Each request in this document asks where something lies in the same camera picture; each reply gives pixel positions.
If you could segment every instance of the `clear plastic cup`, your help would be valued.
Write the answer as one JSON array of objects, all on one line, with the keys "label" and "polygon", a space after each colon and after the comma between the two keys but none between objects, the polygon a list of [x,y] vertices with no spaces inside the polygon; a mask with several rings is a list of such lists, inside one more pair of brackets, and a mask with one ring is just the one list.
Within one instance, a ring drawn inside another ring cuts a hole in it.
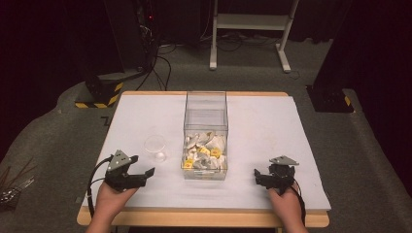
[{"label": "clear plastic cup", "polygon": [[145,141],[145,150],[155,162],[163,162],[166,160],[166,141],[160,135],[150,136]]}]

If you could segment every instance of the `human hand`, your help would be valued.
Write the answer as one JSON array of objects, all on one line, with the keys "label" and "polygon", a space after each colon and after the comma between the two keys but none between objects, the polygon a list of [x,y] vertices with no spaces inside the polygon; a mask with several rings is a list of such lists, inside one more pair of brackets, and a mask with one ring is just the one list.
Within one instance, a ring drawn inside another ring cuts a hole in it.
[{"label": "human hand", "polygon": [[130,188],[124,192],[117,192],[103,182],[97,193],[96,207],[87,233],[110,232],[110,225],[115,216],[120,213],[126,202],[138,188]]},{"label": "human hand", "polygon": [[308,232],[302,222],[299,199],[290,187],[282,195],[274,188],[269,188],[268,193],[273,211],[284,223],[287,232]]}]

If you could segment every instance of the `transparent container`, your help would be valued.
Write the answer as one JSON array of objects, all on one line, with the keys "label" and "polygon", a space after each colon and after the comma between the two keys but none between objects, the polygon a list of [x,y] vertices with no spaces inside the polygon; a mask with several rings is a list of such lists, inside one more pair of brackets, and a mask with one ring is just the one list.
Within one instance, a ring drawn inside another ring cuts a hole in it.
[{"label": "transparent container", "polygon": [[187,180],[223,181],[227,173],[224,91],[188,91],[182,170]]}]

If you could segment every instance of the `white metal stand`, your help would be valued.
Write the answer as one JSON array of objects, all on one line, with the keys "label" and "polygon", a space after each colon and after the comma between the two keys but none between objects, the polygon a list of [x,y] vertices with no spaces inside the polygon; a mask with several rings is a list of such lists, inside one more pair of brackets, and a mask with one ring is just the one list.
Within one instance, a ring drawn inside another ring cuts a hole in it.
[{"label": "white metal stand", "polygon": [[218,0],[215,0],[210,69],[216,70],[218,68],[218,50],[216,42],[218,28],[274,30],[284,31],[281,44],[276,44],[276,51],[279,54],[284,72],[289,73],[291,71],[291,66],[285,55],[285,45],[291,31],[298,2],[299,0],[293,0],[291,11],[287,16],[268,16],[218,14]]}]

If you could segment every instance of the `white table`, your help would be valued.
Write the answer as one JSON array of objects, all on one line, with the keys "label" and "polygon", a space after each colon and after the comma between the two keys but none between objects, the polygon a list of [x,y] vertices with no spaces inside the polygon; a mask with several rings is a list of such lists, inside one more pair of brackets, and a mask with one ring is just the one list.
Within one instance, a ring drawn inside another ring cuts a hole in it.
[{"label": "white table", "polygon": [[[266,189],[256,185],[254,169],[267,174],[269,159],[286,155],[297,160],[295,178],[306,203],[308,227],[328,225],[330,210],[319,172],[292,97],[279,92],[228,92],[228,172],[223,182],[186,181],[181,170],[185,91],[126,91],[120,98],[98,161],[116,150],[139,155],[128,173],[155,167],[147,185],[129,200],[116,225],[280,227]],[[168,158],[155,163],[143,143],[160,134]],[[107,166],[97,170],[103,178]],[[93,185],[93,199],[99,184]],[[89,224],[86,200],[79,224]]]}]

